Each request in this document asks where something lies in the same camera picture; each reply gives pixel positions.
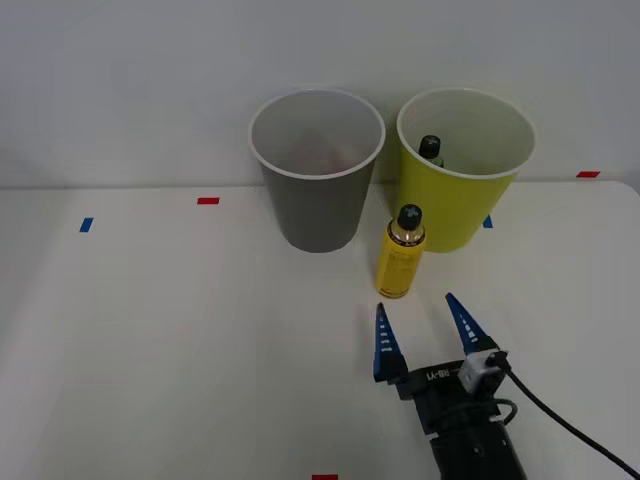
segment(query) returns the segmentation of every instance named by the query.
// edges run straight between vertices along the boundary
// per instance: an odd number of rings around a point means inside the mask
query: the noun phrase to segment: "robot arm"
[[[384,306],[376,312],[374,379],[395,385],[413,400],[443,480],[524,480],[526,475],[507,435],[493,395],[504,379],[486,360],[500,351],[460,302],[447,295],[465,360],[409,372]]]

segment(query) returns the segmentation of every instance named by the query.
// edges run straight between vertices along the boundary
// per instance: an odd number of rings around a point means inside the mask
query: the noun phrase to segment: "black cable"
[[[518,406],[514,402],[512,402],[511,400],[507,400],[506,398],[496,398],[495,402],[498,405],[508,405],[509,407],[511,407],[509,415],[504,417],[504,420],[502,421],[502,423],[504,423],[504,426],[506,427],[507,425],[509,425],[509,423],[511,423],[511,420],[513,420],[518,413]]]
[[[531,400],[540,410],[542,410],[544,413],[549,415],[552,419],[554,419],[564,428],[569,430],[570,433],[578,437],[580,440],[582,440],[584,443],[589,445],[595,451],[601,453],[602,455],[607,457],[609,460],[611,460],[613,463],[618,465],[621,469],[623,469],[625,472],[631,475],[632,478],[635,478],[636,480],[640,480],[640,473],[638,473],[629,465],[624,463],[620,458],[616,457],[613,453],[611,453],[609,450],[604,448],[598,442],[587,437],[584,433],[582,433],[576,427],[571,425],[569,422],[567,422],[564,418],[562,418],[556,412],[551,410],[542,400],[536,397],[533,394],[533,392],[529,390],[526,387],[526,385],[520,381],[518,376],[515,373],[513,373],[513,371],[511,370],[511,365],[507,361],[506,352],[496,352],[495,354],[491,355],[491,357],[489,357],[486,364],[488,366],[499,367],[504,373],[506,373],[509,376],[509,378],[513,381],[513,383],[516,384],[516,387],[522,390],[522,393],[524,393],[529,398],[529,400]]]

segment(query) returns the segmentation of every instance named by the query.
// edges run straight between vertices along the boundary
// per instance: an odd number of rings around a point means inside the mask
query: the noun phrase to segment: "yellow bottle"
[[[421,220],[417,205],[405,205],[387,225],[376,275],[376,289],[385,297],[399,298],[409,291],[424,250]]]

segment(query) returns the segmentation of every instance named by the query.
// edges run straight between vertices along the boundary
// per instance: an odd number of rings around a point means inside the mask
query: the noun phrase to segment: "white wall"
[[[2,0],[0,186],[258,183],[268,98],[341,87],[392,125],[434,83],[527,110],[528,177],[637,181],[638,45],[637,0]]]

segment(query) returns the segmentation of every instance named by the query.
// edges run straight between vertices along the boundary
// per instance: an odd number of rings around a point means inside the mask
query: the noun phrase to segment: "gray cup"
[[[258,110],[249,146],[291,245],[330,252],[349,243],[384,138],[380,114],[346,92],[303,90]]]

